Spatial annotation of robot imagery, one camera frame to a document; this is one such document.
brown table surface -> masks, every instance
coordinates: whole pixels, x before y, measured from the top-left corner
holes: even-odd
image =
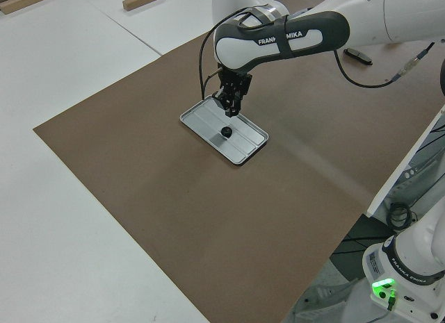
[[[179,121],[200,100],[201,41],[35,132],[212,323],[278,323],[441,109],[443,51],[382,90],[348,84],[332,53],[257,67],[242,113],[270,141],[236,167]],[[344,61],[380,83],[425,45]],[[215,70],[211,49],[204,62]]]

